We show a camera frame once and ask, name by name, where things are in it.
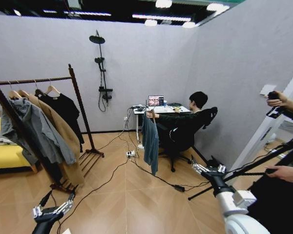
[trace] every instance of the human hand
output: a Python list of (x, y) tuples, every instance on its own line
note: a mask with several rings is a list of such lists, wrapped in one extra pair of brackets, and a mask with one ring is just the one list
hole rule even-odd
[(178, 108), (174, 108), (173, 110), (174, 110), (174, 112), (176, 112), (176, 113), (180, 113), (180, 109), (178, 109)]
[[(154, 114), (154, 115), (155, 115), (155, 118), (159, 118), (159, 117), (160, 117), (159, 114)], [(147, 117), (147, 118), (153, 118), (152, 113), (147, 112), (147, 113), (146, 113), (146, 117)]]
[(269, 169), (277, 169), (274, 173), (267, 174), (269, 177), (277, 177), (287, 182), (293, 182), (293, 167), (289, 166), (269, 166)]
[(271, 107), (287, 105), (288, 98), (280, 91), (275, 91), (275, 92), (278, 93), (279, 99), (267, 99), (267, 104)]

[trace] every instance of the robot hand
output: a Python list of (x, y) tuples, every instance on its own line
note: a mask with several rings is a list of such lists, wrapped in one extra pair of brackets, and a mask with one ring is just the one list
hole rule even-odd
[(33, 234), (49, 234), (53, 224), (60, 220), (72, 207), (75, 193), (71, 193), (68, 201), (59, 207), (49, 207), (42, 209), (47, 203), (52, 190), (40, 201), (39, 205), (33, 208), (33, 218), (37, 223)]

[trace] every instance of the gray jacket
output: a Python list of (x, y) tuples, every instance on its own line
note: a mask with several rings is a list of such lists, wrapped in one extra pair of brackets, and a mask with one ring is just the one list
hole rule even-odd
[[(67, 164), (76, 162), (75, 155), (40, 108), (25, 98), (10, 100), (10, 103), (43, 156), (47, 157), (51, 163), (62, 163), (63, 159)], [(11, 119), (5, 111), (2, 112), (1, 117), (1, 132), (3, 136), (25, 149), (23, 154), (31, 165), (37, 161), (27, 142), (13, 128)]]
[(144, 161), (151, 166), (152, 174), (157, 172), (158, 165), (158, 133), (156, 124), (153, 123), (144, 113), (142, 124), (142, 145), (145, 148)]

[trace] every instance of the denim shirt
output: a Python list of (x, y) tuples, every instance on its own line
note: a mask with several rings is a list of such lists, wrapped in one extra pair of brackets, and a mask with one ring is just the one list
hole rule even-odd
[(152, 174), (155, 175), (157, 172), (158, 165), (158, 133), (156, 124), (147, 118), (146, 112), (143, 116), (142, 124), (142, 145), (145, 148), (144, 161), (151, 166)]

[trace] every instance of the white desk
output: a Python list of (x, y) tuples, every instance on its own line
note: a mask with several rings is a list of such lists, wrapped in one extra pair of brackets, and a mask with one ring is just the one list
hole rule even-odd
[[(180, 110), (181, 110), (182, 113), (190, 113), (191, 112), (190, 110), (188, 110), (184, 106), (180, 106), (179, 108), (180, 108)], [(156, 114), (171, 114), (171, 113), (175, 113), (174, 110), (173, 110), (174, 107), (172, 107), (172, 106), (155, 106), (155, 107), (154, 106), (149, 106), (148, 109), (149, 110), (154, 109), (154, 112)], [(138, 131), (139, 131), (139, 123), (138, 123), (138, 121), (139, 121), (139, 115), (144, 114), (144, 112), (145, 111), (137, 111), (137, 109), (133, 109), (133, 113), (136, 116), (136, 135), (137, 135), (137, 141), (138, 142), (140, 142), (140, 140), (139, 140), (139, 134), (138, 134)]]

